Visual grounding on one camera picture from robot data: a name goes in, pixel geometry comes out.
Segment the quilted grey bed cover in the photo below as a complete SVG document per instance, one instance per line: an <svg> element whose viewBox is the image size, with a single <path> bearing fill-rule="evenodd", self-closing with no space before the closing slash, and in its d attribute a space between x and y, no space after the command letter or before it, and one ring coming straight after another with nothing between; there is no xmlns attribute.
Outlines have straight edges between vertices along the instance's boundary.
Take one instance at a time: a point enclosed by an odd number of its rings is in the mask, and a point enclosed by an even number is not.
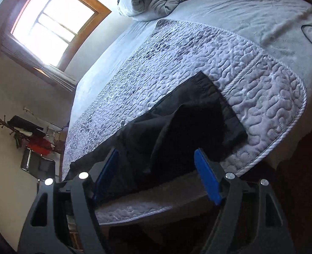
<svg viewBox="0 0 312 254"><path fill-rule="evenodd" d="M138 22L77 85L63 174L198 72L219 89L248 134L221 163L236 175L265 158L296 125L307 104L302 79L244 37L197 22Z"/></svg>

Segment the black mesh chair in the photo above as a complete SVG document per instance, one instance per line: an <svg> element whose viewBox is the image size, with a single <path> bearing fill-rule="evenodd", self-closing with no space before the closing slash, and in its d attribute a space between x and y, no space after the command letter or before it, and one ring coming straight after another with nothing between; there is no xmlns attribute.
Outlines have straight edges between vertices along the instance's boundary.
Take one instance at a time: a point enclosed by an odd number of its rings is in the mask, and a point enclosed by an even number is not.
<svg viewBox="0 0 312 254"><path fill-rule="evenodd" d="M48 178L54 179L56 176L55 161L47 159L27 147L24 149L20 169L41 181Z"/></svg>

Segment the black pants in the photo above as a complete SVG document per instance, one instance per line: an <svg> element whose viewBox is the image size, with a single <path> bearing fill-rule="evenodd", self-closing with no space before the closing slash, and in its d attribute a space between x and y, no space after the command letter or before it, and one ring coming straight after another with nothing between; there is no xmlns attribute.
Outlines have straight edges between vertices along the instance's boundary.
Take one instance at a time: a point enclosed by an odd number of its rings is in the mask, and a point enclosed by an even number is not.
<svg viewBox="0 0 312 254"><path fill-rule="evenodd" d="M141 192L193 172L194 152L223 161L247 139L244 126L202 72L187 79L89 154L71 163L68 179L104 161L111 149L119 162L103 202Z"/></svg>

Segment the light blue bed sheet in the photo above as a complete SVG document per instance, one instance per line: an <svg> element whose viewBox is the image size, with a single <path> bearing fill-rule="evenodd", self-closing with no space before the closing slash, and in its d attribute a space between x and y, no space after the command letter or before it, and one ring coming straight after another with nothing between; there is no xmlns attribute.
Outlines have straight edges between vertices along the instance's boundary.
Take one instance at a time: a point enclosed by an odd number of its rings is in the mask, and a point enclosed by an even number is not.
<svg viewBox="0 0 312 254"><path fill-rule="evenodd" d="M307 89L303 125L312 124L312 5L304 0L188 0L169 19L199 22L239 34L287 64ZM95 100L118 68L143 43L155 21L129 20L101 54L94 43L81 55L93 56L89 70L77 85L70 121L74 122Z"/></svg>

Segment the black garment on rack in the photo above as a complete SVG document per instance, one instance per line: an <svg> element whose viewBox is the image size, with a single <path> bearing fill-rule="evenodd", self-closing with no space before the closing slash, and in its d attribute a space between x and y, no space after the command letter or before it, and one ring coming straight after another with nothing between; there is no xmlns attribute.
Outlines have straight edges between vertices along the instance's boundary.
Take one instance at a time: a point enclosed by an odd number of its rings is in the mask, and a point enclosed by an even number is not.
<svg viewBox="0 0 312 254"><path fill-rule="evenodd" d="M40 127L26 119L23 119L17 115L13 116L10 120L7 121L8 125L24 129L29 132L38 132L43 131L44 128Z"/></svg>

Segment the wooden coat rack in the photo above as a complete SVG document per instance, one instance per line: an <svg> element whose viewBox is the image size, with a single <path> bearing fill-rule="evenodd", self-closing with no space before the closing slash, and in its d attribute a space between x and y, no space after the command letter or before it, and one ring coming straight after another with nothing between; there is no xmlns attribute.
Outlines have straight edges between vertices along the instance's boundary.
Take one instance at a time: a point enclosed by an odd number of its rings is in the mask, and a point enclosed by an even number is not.
<svg viewBox="0 0 312 254"><path fill-rule="evenodd" d="M28 144L28 141L32 137L40 137L40 138L45 138L47 141L51 143L52 146L52 153L62 153L62 148L59 147L58 142L56 137L59 134L59 131L56 131L52 128L48 127L43 127L43 131L38 131L38 132L29 132L21 128L13 127L8 125L7 123L8 120L6 120L6 116L4 115L4 118L0 118L0 126L1 128L8 128L11 132L10 135L13 135L13 138L15 139L16 142L16 148L19 149L22 147L23 144L26 145Z"/></svg>

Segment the red garment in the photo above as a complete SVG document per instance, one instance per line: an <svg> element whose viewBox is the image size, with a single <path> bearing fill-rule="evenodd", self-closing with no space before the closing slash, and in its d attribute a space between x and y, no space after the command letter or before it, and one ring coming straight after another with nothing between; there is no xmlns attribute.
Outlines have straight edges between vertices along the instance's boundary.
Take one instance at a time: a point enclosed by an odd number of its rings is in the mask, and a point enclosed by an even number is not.
<svg viewBox="0 0 312 254"><path fill-rule="evenodd" d="M45 138L32 137L29 139L27 147L35 153L47 156L52 152L52 146Z"/></svg>

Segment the wooden framed window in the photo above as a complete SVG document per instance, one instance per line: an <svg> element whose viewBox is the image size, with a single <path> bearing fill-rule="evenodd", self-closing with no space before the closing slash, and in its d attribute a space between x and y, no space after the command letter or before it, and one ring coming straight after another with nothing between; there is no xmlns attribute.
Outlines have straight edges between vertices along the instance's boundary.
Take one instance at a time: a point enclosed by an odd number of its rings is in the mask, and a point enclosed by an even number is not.
<svg viewBox="0 0 312 254"><path fill-rule="evenodd" d="M95 28L111 13L98 0L12 0L0 29L2 52L25 53L20 63L64 72Z"/></svg>

